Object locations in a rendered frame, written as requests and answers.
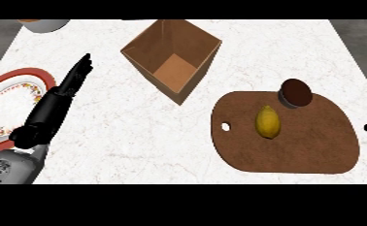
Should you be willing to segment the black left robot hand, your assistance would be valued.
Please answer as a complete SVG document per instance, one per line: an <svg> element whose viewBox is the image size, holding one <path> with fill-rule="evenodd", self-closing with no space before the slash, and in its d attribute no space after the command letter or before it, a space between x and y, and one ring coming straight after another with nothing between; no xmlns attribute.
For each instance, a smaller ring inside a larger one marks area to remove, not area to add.
<svg viewBox="0 0 367 226"><path fill-rule="evenodd" d="M72 97L91 70L90 54L86 53L69 69L60 85L53 86L41 97L23 126L13 130L9 140L14 142L14 147L29 149L50 143L68 114Z"/></svg>

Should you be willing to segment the brown wooden cutting board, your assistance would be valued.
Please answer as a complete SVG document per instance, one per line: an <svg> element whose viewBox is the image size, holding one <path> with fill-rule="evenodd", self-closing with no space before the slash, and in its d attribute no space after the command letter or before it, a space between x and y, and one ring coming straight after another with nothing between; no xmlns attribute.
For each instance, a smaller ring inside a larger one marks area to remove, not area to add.
<svg viewBox="0 0 367 226"><path fill-rule="evenodd" d="M254 130L254 117L269 106L281 120L273 139ZM310 103L287 108L270 91L235 91L217 100L210 116L217 154L238 170L268 173L342 174L356 163L358 139L344 112L315 94Z"/></svg>

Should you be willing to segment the yellow lemon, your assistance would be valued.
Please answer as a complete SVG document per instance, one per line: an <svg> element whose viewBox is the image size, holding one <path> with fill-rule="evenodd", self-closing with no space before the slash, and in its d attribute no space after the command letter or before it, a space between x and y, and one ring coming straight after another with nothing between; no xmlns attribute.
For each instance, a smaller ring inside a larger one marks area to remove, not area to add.
<svg viewBox="0 0 367 226"><path fill-rule="evenodd" d="M275 110L263 106L254 118L254 129L260 137L273 139L281 131L281 120Z"/></svg>

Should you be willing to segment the brown cardboard box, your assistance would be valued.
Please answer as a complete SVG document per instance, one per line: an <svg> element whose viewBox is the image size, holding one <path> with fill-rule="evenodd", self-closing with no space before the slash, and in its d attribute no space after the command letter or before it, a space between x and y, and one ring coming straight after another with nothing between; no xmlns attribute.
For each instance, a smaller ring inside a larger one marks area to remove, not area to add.
<svg viewBox="0 0 367 226"><path fill-rule="evenodd" d="M160 92L180 105L222 41L185 19L158 19L120 50Z"/></svg>

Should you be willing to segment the white plate with red rim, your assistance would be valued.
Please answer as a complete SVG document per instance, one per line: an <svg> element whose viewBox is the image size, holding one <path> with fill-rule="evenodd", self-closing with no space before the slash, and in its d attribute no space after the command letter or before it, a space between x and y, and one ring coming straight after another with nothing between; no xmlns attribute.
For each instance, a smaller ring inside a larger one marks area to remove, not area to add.
<svg viewBox="0 0 367 226"><path fill-rule="evenodd" d="M47 90L53 76L38 68L20 68L0 75L0 150L14 147L9 140Z"/></svg>

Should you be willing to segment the dark brown round lid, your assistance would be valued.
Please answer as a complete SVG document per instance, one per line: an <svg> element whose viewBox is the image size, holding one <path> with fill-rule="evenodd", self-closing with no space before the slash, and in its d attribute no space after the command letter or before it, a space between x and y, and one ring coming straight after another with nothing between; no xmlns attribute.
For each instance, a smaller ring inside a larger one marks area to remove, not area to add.
<svg viewBox="0 0 367 226"><path fill-rule="evenodd" d="M290 109L305 107L312 101L309 86L297 79L287 79L278 90L278 100Z"/></svg>

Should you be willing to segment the grey round bowl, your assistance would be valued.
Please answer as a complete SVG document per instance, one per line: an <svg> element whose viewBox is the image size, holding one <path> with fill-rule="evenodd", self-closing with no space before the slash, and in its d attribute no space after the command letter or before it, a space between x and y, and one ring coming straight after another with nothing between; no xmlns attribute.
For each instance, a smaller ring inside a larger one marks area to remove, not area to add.
<svg viewBox="0 0 367 226"><path fill-rule="evenodd" d="M19 23L32 33L49 33L59 30L66 24L68 19L20 19Z"/></svg>

